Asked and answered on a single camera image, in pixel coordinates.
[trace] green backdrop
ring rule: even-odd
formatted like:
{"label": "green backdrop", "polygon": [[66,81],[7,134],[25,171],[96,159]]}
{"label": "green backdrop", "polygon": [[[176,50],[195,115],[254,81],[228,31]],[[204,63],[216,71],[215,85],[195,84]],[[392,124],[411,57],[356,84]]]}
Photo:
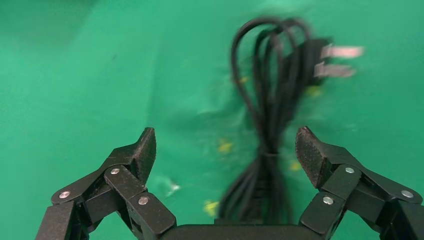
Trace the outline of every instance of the green backdrop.
{"label": "green backdrop", "polygon": [[[33,239],[51,195],[146,126],[158,144],[149,190],[179,224],[212,223],[256,149],[230,82],[229,46],[238,27],[263,15],[300,16],[319,36],[366,48],[340,61],[357,75],[309,91],[285,134],[296,217],[316,194],[294,155],[302,125],[424,194],[423,8],[422,0],[0,0],[3,238]],[[91,235],[132,237],[115,213]],[[334,239],[378,235],[348,213]]]}

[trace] black plastic part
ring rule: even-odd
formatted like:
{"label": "black plastic part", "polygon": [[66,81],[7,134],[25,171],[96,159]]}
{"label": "black plastic part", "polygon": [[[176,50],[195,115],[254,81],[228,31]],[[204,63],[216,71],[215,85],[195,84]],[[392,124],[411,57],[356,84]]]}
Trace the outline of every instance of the black plastic part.
{"label": "black plastic part", "polygon": [[[145,197],[148,202],[139,204]],[[128,213],[132,230],[141,230],[144,240],[158,240],[167,231],[177,226],[175,216],[151,193],[143,192],[128,200]]]}
{"label": "black plastic part", "polygon": [[301,54],[304,55],[304,57],[308,57],[308,61],[313,64],[306,64],[306,60],[302,63],[300,78],[303,78],[304,76],[302,74],[308,75],[308,83],[309,86],[319,86],[322,85],[325,79],[325,76],[317,76],[316,75],[316,67],[320,64],[326,65],[331,62],[331,58],[329,56],[323,57],[323,49],[330,46],[332,44],[332,40],[330,38],[313,38],[309,41],[303,42],[301,45],[299,45],[299,49]]}
{"label": "black plastic part", "polygon": [[182,225],[161,240],[322,240],[299,225]]}
{"label": "black plastic part", "polygon": [[47,208],[35,240],[88,240],[88,231],[71,201]]}
{"label": "black plastic part", "polygon": [[[385,201],[400,199],[414,204],[423,202],[416,191],[368,170],[344,147],[320,141],[307,127],[299,129],[295,144],[297,158],[317,189],[323,186],[339,165],[347,164],[359,169],[363,173],[361,181],[368,188],[379,190]],[[413,197],[402,195],[402,190],[411,192]]]}
{"label": "black plastic part", "polygon": [[[331,204],[324,202],[330,198]],[[330,239],[345,213],[346,201],[329,192],[320,192],[315,195],[306,207],[299,224],[316,232],[323,239]]]}
{"label": "black plastic part", "polygon": [[342,164],[325,182],[320,191],[332,193],[346,201],[358,185],[360,178],[361,172],[356,167]]}
{"label": "black plastic part", "polygon": [[388,202],[377,224],[385,226],[380,239],[424,239],[424,206],[402,200]]}
{"label": "black plastic part", "polygon": [[[51,202],[53,204],[62,204],[75,201],[76,204],[81,204],[104,184],[103,173],[107,168],[114,165],[127,166],[137,179],[145,183],[152,170],[155,157],[155,130],[147,127],[137,142],[115,148],[99,169],[57,191],[51,197]],[[59,195],[65,191],[70,192],[69,196],[59,198]]]}
{"label": "black plastic part", "polygon": [[[176,226],[175,216],[124,166],[108,168],[104,179],[125,201],[128,212],[119,213],[137,239],[157,240]],[[147,203],[139,204],[141,197],[147,198]]]}

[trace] metal screw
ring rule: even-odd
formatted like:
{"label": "metal screw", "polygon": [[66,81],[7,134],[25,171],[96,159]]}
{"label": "metal screw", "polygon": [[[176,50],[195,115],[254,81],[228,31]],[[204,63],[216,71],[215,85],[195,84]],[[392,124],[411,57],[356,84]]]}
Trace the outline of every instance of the metal screw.
{"label": "metal screw", "polygon": [[59,198],[60,199],[65,199],[66,197],[69,196],[69,194],[71,194],[70,191],[63,191],[63,192],[60,193]]}
{"label": "metal screw", "polygon": [[149,201],[149,199],[145,196],[140,197],[140,199],[138,200],[138,204],[140,205],[146,205],[146,203]]}
{"label": "metal screw", "polygon": [[350,173],[350,174],[353,174],[354,172],[355,172],[355,170],[353,170],[352,168],[350,168],[350,167],[346,167],[345,168],[345,170],[346,170],[346,172],[348,172],[348,173]]}
{"label": "metal screw", "polygon": [[324,203],[331,205],[334,203],[333,199],[331,197],[325,196],[323,199]]}
{"label": "metal screw", "polygon": [[402,193],[403,196],[405,196],[407,198],[413,198],[414,197],[414,195],[410,191],[407,191],[407,190],[402,190],[401,193]]}
{"label": "metal screw", "polygon": [[114,168],[112,171],[110,171],[111,174],[117,174],[119,173],[119,168]]}

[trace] metal prong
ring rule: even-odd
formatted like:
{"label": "metal prong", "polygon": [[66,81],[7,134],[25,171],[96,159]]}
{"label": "metal prong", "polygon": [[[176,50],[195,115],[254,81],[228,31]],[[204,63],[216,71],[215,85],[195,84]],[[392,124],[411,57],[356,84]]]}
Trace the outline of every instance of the metal prong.
{"label": "metal prong", "polygon": [[334,78],[347,78],[354,75],[356,71],[348,65],[327,64],[321,62],[315,66],[314,77],[334,77]]}
{"label": "metal prong", "polygon": [[334,46],[330,44],[322,49],[321,58],[353,59],[362,54],[364,54],[364,48],[361,46]]}

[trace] black cable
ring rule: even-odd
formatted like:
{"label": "black cable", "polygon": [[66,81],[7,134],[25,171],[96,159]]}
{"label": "black cable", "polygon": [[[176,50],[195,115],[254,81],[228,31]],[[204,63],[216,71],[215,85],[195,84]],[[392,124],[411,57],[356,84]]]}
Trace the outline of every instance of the black cable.
{"label": "black cable", "polygon": [[[272,29],[263,30],[254,45],[252,74],[255,104],[240,81],[238,48],[242,38],[260,25],[269,25]],[[219,205],[220,219],[239,223],[293,222],[286,182],[279,170],[279,147],[282,132],[293,119],[297,102],[308,85],[311,73],[304,70],[311,69],[314,64],[308,44],[299,48],[295,28],[301,30],[305,43],[311,39],[308,28],[300,20],[274,17],[251,20],[234,37],[231,46],[232,80],[251,115],[259,147],[255,160],[223,196]],[[288,39],[290,54],[284,54],[286,46],[281,36]],[[276,57],[274,87],[271,79],[272,56]]]}

